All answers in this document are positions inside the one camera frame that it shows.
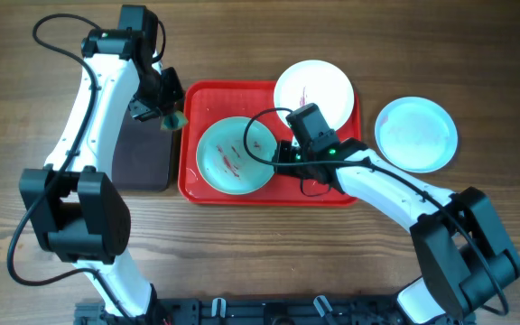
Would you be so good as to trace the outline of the light blue plate front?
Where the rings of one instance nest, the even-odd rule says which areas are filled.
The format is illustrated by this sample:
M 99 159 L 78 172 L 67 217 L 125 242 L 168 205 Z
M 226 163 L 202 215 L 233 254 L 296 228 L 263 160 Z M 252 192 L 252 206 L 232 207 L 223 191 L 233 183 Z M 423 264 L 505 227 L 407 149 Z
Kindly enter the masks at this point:
M 248 117 L 222 119 L 208 128 L 197 146 L 196 163 L 204 181 L 215 190 L 244 195 L 261 189 L 274 176 L 270 160 L 277 147 L 271 131 Z

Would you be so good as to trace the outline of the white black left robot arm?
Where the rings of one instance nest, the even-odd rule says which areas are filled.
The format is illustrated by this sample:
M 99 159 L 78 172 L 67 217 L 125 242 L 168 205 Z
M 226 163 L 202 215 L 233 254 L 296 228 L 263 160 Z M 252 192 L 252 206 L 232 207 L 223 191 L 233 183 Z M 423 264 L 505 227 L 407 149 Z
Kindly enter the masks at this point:
M 83 68 L 66 127 L 41 169 L 26 169 L 19 190 L 42 250 L 84 273 L 102 296 L 110 322 L 163 324 L 166 312 L 139 272 L 127 244 L 128 207 L 111 181 L 116 141 L 126 114 L 159 119 L 162 129 L 187 125 L 174 68 L 155 53 L 157 32 L 93 29 L 77 58 Z

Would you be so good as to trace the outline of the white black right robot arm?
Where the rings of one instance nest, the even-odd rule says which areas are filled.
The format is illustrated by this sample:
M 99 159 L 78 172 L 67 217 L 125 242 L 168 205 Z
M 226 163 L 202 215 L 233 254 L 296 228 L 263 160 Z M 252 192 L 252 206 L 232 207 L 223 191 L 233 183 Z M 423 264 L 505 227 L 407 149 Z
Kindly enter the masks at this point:
M 520 256 L 484 192 L 432 186 L 354 138 L 298 147 L 282 141 L 271 161 L 276 173 L 363 200 L 410 234 L 421 275 L 396 295 L 410 322 L 465 320 L 477 309 L 507 315 L 504 290 L 520 277 Z

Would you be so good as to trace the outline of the light blue plate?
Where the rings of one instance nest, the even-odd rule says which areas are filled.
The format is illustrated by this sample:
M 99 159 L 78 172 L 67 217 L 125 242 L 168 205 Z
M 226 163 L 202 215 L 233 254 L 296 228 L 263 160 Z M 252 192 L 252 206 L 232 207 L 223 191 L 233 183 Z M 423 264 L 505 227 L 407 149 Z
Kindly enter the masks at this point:
M 261 189 L 274 176 L 270 160 L 277 147 L 271 131 L 248 117 L 222 119 L 208 128 L 197 146 L 196 163 L 204 181 L 215 190 L 244 195 Z
M 435 172 L 452 160 L 459 146 L 450 114 L 425 97 L 388 103 L 376 119 L 374 133 L 383 156 L 407 172 Z

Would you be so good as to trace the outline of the green yellow sponge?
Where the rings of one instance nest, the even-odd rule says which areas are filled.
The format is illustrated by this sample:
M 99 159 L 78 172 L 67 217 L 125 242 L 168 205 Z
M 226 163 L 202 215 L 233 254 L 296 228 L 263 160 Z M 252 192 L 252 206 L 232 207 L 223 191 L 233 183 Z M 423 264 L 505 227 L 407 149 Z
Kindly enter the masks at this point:
M 160 129 L 163 131 L 177 131 L 182 129 L 189 123 L 188 118 L 181 111 L 175 111 L 172 114 L 162 118 Z

